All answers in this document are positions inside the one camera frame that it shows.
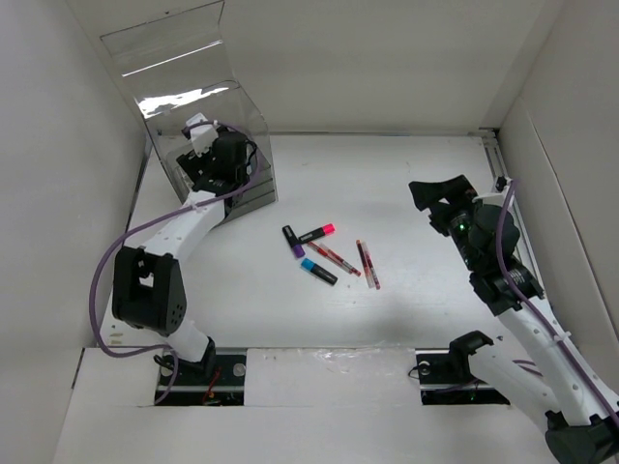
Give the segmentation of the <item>pink cap highlighter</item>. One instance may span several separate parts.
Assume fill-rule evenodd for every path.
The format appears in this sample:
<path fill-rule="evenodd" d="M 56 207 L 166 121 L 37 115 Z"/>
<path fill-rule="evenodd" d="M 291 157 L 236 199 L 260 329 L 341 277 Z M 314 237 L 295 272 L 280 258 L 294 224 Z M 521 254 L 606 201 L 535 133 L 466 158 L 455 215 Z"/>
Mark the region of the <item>pink cap highlighter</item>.
<path fill-rule="evenodd" d="M 329 236 L 335 232 L 336 227 L 332 223 L 329 223 L 299 236 L 298 239 L 301 244 L 308 244 L 309 242 L 315 241 L 325 236 Z"/>

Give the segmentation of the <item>clear plastic organizer box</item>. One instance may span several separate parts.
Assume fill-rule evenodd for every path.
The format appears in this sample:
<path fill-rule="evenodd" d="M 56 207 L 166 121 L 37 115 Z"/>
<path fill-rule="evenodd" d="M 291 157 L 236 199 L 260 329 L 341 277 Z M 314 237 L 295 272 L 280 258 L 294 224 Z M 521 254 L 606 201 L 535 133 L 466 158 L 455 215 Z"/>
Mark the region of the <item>clear plastic organizer box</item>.
<path fill-rule="evenodd" d="M 233 220 L 278 199 L 267 123 L 234 75 L 221 35 L 222 1 L 169 14 L 101 37 L 128 87 L 162 169 L 180 200 L 200 186 L 241 185 L 213 154 L 246 140 L 251 188 L 226 201 Z"/>

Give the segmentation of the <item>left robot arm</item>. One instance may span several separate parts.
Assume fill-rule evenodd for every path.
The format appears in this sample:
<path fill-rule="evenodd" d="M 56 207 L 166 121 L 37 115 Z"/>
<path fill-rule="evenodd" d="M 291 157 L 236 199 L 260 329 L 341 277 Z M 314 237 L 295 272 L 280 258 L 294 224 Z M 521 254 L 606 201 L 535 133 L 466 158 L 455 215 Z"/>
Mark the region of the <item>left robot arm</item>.
<path fill-rule="evenodd" d="M 256 144 L 225 130 L 202 153 L 195 149 L 176 162 L 191 179 L 183 205 L 173 218 L 139 247 L 122 246 L 114 259 L 113 316 L 135 329 L 164 339 L 179 370 L 201 384 L 215 374 L 216 345 L 186 315 L 188 303 L 181 263 L 230 214 L 256 170 Z"/>

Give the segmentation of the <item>blue cap highlighter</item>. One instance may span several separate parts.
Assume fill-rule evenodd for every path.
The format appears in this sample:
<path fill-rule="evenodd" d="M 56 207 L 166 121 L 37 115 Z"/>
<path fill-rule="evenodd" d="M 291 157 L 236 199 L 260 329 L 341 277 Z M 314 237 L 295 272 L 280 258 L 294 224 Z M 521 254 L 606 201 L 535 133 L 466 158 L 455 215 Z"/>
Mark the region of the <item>blue cap highlighter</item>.
<path fill-rule="evenodd" d="M 338 282 L 338 278 L 335 275 L 308 258 L 301 262 L 301 268 L 331 286 Z"/>

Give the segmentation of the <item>purple cap highlighter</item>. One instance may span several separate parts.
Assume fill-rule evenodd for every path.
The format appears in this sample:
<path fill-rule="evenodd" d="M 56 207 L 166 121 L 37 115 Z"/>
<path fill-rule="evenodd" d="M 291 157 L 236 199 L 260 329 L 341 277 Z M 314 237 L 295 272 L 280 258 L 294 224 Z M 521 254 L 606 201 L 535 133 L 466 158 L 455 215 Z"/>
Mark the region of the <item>purple cap highlighter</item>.
<path fill-rule="evenodd" d="M 303 250 L 303 246 L 301 245 L 298 237 L 296 236 L 296 234 L 294 233 L 294 231 L 292 230 L 290 225 L 285 225 L 282 229 L 281 229 L 284 238 L 286 239 L 292 253 L 294 254 L 294 256 L 299 259 L 305 256 L 305 252 Z"/>

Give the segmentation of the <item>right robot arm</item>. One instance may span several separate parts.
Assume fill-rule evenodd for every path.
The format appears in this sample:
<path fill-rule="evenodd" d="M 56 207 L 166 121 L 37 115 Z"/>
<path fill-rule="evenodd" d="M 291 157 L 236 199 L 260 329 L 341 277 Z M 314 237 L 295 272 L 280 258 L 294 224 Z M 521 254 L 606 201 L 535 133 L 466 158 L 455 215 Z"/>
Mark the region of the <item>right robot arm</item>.
<path fill-rule="evenodd" d="M 509 404 L 541 430 L 560 463 L 617 457 L 617 392 L 580 354 L 541 283 L 516 257 L 516 182 L 499 176 L 485 194 L 463 175 L 408 187 L 415 207 L 429 212 L 430 226 L 453 241 L 476 296 L 528 355 L 515 360 L 480 331 L 443 349 L 419 349 L 409 375 L 418 380 L 423 403 Z"/>

